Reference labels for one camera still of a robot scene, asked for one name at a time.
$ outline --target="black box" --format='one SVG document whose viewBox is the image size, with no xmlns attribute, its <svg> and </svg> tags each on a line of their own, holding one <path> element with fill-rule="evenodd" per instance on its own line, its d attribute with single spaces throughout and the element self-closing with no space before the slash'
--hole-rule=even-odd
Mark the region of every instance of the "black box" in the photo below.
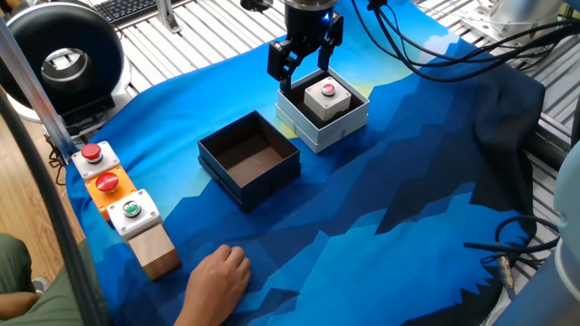
<svg viewBox="0 0 580 326">
<path fill-rule="evenodd" d="M 199 164 L 244 212 L 300 176 L 300 150 L 257 111 L 198 146 Z"/>
</svg>

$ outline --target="person's leg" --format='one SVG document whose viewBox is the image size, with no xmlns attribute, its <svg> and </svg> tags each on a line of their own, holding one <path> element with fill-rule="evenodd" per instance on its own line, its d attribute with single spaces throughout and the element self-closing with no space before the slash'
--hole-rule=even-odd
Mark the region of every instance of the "person's leg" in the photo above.
<svg viewBox="0 0 580 326">
<path fill-rule="evenodd" d="M 31 260 L 26 245 L 0 234 L 0 293 L 34 292 Z"/>
<path fill-rule="evenodd" d="M 86 240 L 79 244 L 85 269 L 92 283 L 92 290 L 105 324 L 112 324 L 107 303 L 102 295 L 101 286 L 92 262 L 91 252 Z M 39 326 L 81 326 L 82 318 L 74 299 L 73 289 L 66 269 L 62 269 L 53 284 L 43 294 L 33 308 L 24 316 L 5 321 L 2 326 L 39 325 Z"/>
</svg>

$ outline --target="person's arm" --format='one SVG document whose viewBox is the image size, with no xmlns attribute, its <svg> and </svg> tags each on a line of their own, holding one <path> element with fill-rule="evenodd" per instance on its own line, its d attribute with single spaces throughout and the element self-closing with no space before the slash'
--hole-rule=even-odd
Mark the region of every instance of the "person's arm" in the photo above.
<svg viewBox="0 0 580 326">
<path fill-rule="evenodd" d="M 0 320 L 8 321 L 24 315 L 39 298 L 36 293 L 30 292 L 0 294 Z"/>
<path fill-rule="evenodd" d="M 189 276 L 175 326 L 218 326 L 234 311 L 250 280 L 250 261 L 240 247 L 220 246 Z"/>
</svg>

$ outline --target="white device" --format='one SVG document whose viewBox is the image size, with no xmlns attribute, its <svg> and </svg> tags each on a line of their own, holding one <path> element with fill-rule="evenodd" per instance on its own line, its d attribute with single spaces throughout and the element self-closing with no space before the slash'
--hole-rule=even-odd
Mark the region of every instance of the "white device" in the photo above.
<svg viewBox="0 0 580 326">
<path fill-rule="evenodd" d="M 155 225 L 163 224 L 160 211 L 144 189 L 109 205 L 107 212 L 125 242 Z"/>
<path fill-rule="evenodd" d="M 108 142 L 102 141 L 98 144 L 86 145 L 85 147 L 94 147 L 95 145 L 100 148 L 100 150 L 97 150 L 98 153 L 95 150 L 91 150 L 87 154 L 87 150 L 83 149 L 72 154 L 72 162 L 74 162 L 84 181 L 98 177 L 102 173 L 119 165 L 119 158 Z"/>
<path fill-rule="evenodd" d="M 328 121 L 336 113 L 347 110 L 352 94 L 333 77 L 326 77 L 304 91 L 304 104 L 318 118 Z"/>
</svg>

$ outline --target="blue cloth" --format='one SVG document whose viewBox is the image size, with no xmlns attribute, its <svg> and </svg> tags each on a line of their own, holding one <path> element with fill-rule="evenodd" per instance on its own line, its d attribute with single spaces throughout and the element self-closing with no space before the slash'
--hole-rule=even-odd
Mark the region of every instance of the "blue cloth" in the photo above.
<svg viewBox="0 0 580 326">
<path fill-rule="evenodd" d="M 391 5 L 416 42 L 448 55 L 473 50 L 411 3 Z M 118 325 L 172 324 L 189 273 L 221 244 L 242 246 L 252 261 L 227 324 L 466 325 L 493 307 L 497 272 L 479 262 L 487 253 L 462 244 L 492 244 L 501 221 L 531 210 L 521 143 L 537 123 L 543 87 L 507 66 L 461 83 L 423 80 L 370 42 L 350 2 L 336 11 L 344 43 L 331 65 L 370 94 L 371 106 L 365 128 L 319 155 L 275 117 L 267 46 L 143 92 L 92 140 L 108 140 L 155 200 L 183 263 L 177 271 L 151 283 L 67 167 L 72 208 Z M 362 14 L 383 41 L 372 15 Z M 296 80 L 315 69 L 315 57 Z M 197 142 L 252 110 L 301 150 L 302 175 L 242 214 L 198 164 Z M 533 233 L 510 225 L 502 237 L 524 245 Z"/>
</svg>

